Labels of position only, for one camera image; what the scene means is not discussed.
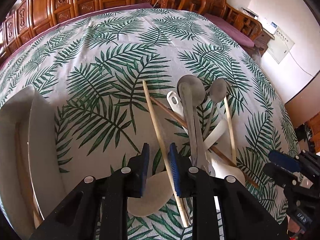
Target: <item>utensil handle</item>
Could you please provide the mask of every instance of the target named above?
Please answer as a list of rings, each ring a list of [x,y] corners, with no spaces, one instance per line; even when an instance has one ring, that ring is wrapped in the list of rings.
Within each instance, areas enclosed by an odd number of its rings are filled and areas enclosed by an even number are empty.
[[[185,117],[184,117],[183,107],[182,107],[182,103],[181,103],[181,99],[180,99],[179,95],[174,91],[170,91],[167,94],[167,101],[168,101],[172,111],[174,111],[181,119],[184,120]],[[185,127],[182,127],[182,128],[188,134],[188,130]]]
[[[34,192],[33,192],[31,181],[29,180],[27,171],[25,170],[22,153],[21,153],[19,127],[20,127],[20,124],[17,123],[15,127],[15,134],[14,134],[18,180],[20,183],[21,195],[26,202],[27,210],[30,213],[31,217],[34,219],[35,226],[37,226],[43,222],[43,219],[42,217],[40,217],[38,213],[38,208],[35,206],[35,203],[33,201]]]
[[[226,108],[226,114],[227,114],[227,121],[229,126],[229,133],[230,133],[230,142],[231,142],[231,153],[232,153],[232,162],[234,164],[237,164],[237,153],[236,153],[236,143],[235,143],[235,137],[233,135],[233,128],[232,128],[232,121],[231,121],[231,114],[229,111],[229,105],[227,97],[224,98],[224,106]]]
[[[204,144],[203,144],[202,133],[201,133],[201,126],[200,126],[199,116],[198,116],[196,107],[193,107],[193,116],[195,119],[195,127],[196,127],[197,167],[203,170],[202,166],[204,166],[204,170],[209,174],[208,161],[207,161],[207,158],[205,157]]]
[[[192,94],[189,85],[186,83],[181,83],[178,89],[181,96],[181,102],[185,113],[185,118],[187,121],[187,129],[191,150],[191,163],[193,166],[197,166],[197,140],[192,106]]]
[[[222,119],[204,140],[204,150],[209,149],[221,137],[221,135],[227,130],[227,128],[228,122],[225,119]]]
[[[161,150],[161,154],[162,154],[162,158],[164,160],[164,165],[165,165],[165,168],[167,170],[168,177],[169,177],[169,180],[170,180],[170,184],[171,184],[171,188],[172,188],[172,191],[173,191],[173,195],[174,195],[174,198],[175,198],[175,200],[177,202],[177,206],[178,206],[178,210],[179,210],[179,213],[180,213],[180,216],[181,216],[181,220],[182,220],[183,226],[185,228],[187,228],[187,227],[189,227],[191,225],[191,222],[190,222],[190,219],[188,217],[188,213],[186,212],[186,207],[184,206],[182,199],[177,196],[176,190],[174,188],[173,176],[172,176],[171,167],[170,167],[170,163],[169,163],[169,159],[168,159],[168,155],[167,155],[168,151],[166,150],[166,147],[165,147],[165,144],[164,144],[164,140],[162,138],[161,130],[160,130],[159,125],[158,125],[158,121],[157,121],[157,118],[156,118],[156,113],[155,113],[155,111],[153,109],[153,106],[152,106],[152,102],[151,102],[151,99],[150,99],[149,90],[148,90],[146,81],[142,80],[142,84],[143,84],[143,90],[144,90],[144,94],[146,96],[146,100],[147,100],[147,104],[148,104],[148,109],[149,109],[149,112],[150,112],[151,120],[152,120],[152,123],[153,123],[153,127],[155,129],[156,136],[157,136],[158,143],[159,143],[160,150]]]
[[[208,136],[209,129],[210,129],[210,126],[211,126],[211,120],[212,120],[212,116],[213,116],[213,110],[214,110],[214,105],[213,105],[213,102],[212,102],[210,116],[209,116],[209,119],[207,120],[207,124],[205,125],[204,132],[203,132],[203,135],[202,135],[203,139],[206,139],[207,136]]]
[[[166,106],[164,106],[162,103],[160,103],[158,100],[156,100],[153,97],[150,97],[150,99],[157,104],[158,106],[160,106],[168,115],[170,115],[175,121],[177,121],[181,126],[187,127],[187,123],[186,121],[182,120],[179,116],[177,116],[177,114],[175,114],[174,112],[170,111]],[[210,150],[212,150],[216,155],[218,155],[222,160],[225,161],[226,164],[228,164],[229,166],[232,167],[237,167],[227,156],[225,156],[217,147],[215,146],[211,146],[209,148]],[[255,188],[259,188],[259,185],[253,180],[251,179],[244,171],[242,171],[245,179]]]

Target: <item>white plate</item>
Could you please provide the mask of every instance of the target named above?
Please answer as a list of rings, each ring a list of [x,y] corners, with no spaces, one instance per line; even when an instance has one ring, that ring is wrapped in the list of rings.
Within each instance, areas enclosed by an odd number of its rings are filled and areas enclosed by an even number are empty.
[[[27,86],[0,109],[0,205],[12,228],[24,240],[35,226],[20,192],[14,136],[17,122],[22,158],[31,171],[32,187],[43,218],[66,193],[57,162],[53,110],[33,86]]]
[[[172,197],[173,192],[166,171],[147,179],[142,198],[128,198],[128,212],[135,217],[156,213]]]

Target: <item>spoon head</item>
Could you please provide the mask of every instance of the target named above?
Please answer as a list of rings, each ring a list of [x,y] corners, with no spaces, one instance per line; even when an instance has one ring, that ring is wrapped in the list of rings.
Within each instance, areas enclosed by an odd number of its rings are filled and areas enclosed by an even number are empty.
[[[205,90],[202,81],[194,75],[185,75],[181,77],[177,83],[177,91],[179,94],[179,85],[186,83],[190,86],[192,94],[192,105],[199,106],[205,97]]]
[[[227,82],[223,78],[214,80],[210,86],[210,98],[214,103],[221,102],[227,95]]]

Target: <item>silver screw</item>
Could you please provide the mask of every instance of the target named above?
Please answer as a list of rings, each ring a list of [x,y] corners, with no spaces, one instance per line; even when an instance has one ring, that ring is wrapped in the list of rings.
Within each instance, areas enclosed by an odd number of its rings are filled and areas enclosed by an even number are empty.
[[[227,182],[234,183],[234,182],[236,182],[236,178],[234,176],[228,176]]]
[[[121,172],[122,173],[129,173],[131,171],[131,169],[129,168],[129,167],[123,167],[122,169],[121,169]]]
[[[85,177],[85,178],[84,178],[84,182],[85,182],[85,183],[91,183],[91,182],[93,182],[93,177],[92,177],[92,176],[87,176],[87,177]]]
[[[199,169],[197,167],[190,167],[189,168],[189,172],[191,173],[197,173],[199,171]]]

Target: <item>table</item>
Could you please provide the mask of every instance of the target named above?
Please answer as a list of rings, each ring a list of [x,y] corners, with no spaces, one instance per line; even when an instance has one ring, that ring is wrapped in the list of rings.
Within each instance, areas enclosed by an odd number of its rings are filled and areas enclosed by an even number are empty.
[[[212,80],[228,83],[228,103],[237,146],[237,166],[260,186],[247,189],[281,223],[287,202],[263,171],[268,152],[291,156],[298,142],[289,116],[271,83],[228,35],[201,15],[167,9],[117,11],[67,22],[13,55],[0,71],[0,106],[27,85],[55,111],[57,159],[67,192],[85,176],[109,176],[150,144],[151,176],[164,169],[142,89],[166,104],[185,74],[198,76],[206,90]],[[202,129],[210,114],[208,97],[197,109]],[[182,128],[155,107],[165,142],[189,155]],[[214,111],[214,126],[225,118]],[[225,133],[217,148],[231,157]],[[128,236],[136,239],[190,239],[171,199],[157,214],[128,216]]]

